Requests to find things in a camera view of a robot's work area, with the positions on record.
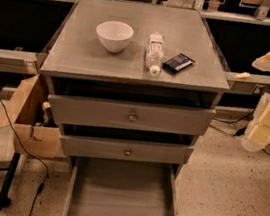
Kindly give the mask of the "black table leg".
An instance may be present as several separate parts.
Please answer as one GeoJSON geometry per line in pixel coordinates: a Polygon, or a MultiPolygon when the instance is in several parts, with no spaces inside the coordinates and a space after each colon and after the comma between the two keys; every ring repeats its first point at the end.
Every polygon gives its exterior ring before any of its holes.
{"type": "Polygon", "coordinates": [[[8,192],[15,177],[15,170],[17,170],[17,165],[19,164],[20,153],[15,153],[12,156],[12,160],[9,163],[9,168],[7,169],[7,174],[4,179],[4,183],[0,189],[0,211],[7,208],[11,204],[8,192]]]}

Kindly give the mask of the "clear plastic water bottle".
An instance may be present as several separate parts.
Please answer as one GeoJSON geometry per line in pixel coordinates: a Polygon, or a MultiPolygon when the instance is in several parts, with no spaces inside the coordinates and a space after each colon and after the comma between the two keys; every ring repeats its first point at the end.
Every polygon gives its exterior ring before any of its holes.
{"type": "Polygon", "coordinates": [[[145,51],[145,67],[154,77],[161,73],[164,53],[163,35],[158,31],[149,34],[145,51]]]}

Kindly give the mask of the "white ceramic bowl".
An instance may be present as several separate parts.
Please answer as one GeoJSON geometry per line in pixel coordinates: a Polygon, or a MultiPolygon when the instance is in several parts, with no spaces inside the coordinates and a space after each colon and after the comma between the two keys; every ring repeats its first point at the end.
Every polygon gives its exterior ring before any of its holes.
{"type": "Polygon", "coordinates": [[[134,36],[130,25],[118,21],[102,22],[96,27],[96,33],[102,46],[115,53],[126,49],[134,36]]]}

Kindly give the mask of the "grey middle drawer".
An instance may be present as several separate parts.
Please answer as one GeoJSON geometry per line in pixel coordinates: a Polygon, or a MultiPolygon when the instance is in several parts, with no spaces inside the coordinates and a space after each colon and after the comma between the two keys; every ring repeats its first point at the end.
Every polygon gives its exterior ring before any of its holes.
{"type": "Polygon", "coordinates": [[[170,143],[109,139],[82,136],[61,136],[62,150],[67,156],[134,160],[183,164],[192,154],[193,147],[170,143]]]}

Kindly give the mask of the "brown cardboard box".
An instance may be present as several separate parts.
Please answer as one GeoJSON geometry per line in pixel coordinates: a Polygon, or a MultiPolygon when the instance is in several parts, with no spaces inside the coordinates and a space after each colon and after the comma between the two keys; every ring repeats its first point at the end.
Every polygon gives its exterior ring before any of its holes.
{"type": "Polygon", "coordinates": [[[42,105],[47,98],[45,80],[36,75],[20,82],[0,114],[0,129],[10,125],[15,152],[29,153],[40,158],[55,158],[61,149],[60,130],[56,127],[37,126],[42,118],[42,105]]]}

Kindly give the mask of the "small yellow foam piece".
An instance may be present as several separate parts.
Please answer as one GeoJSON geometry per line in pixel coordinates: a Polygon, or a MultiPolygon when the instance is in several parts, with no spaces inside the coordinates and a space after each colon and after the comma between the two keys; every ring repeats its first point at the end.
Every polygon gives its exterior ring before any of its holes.
{"type": "Polygon", "coordinates": [[[235,75],[235,79],[244,79],[250,77],[249,72],[242,72],[235,75]]]}

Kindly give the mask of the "grey open bottom drawer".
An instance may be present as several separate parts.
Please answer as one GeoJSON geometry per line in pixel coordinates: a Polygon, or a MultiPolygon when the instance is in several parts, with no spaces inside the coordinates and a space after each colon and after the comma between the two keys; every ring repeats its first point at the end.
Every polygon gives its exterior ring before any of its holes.
{"type": "Polygon", "coordinates": [[[62,216],[178,216],[168,164],[72,158],[62,216]]]}

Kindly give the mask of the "grey top drawer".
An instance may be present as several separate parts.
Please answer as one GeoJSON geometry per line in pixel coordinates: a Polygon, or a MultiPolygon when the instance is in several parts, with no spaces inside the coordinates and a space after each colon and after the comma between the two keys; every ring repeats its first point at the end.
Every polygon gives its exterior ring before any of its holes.
{"type": "Polygon", "coordinates": [[[203,135],[215,117],[213,109],[166,104],[65,95],[48,100],[54,120],[69,125],[203,135]]]}

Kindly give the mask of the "grey wooden drawer cabinet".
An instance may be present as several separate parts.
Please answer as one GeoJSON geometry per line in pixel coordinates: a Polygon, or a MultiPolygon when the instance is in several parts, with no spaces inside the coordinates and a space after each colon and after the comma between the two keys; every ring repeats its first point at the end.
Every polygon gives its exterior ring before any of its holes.
{"type": "MultiPolygon", "coordinates": [[[[92,97],[199,109],[213,109],[228,88],[221,62],[200,15],[193,10],[138,3],[80,0],[42,65],[50,95],[92,97]],[[131,26],[126,49],[106,50],[97,37],[102,22],[131,26]],[[165,54],[180,53],[194,63],[179,74],[154,77],[145,67],[147,38],[161,32],[165,54]]],[[[193,147],[201,135],[57,123],[61,136],[149,141],[193,147]]]]}

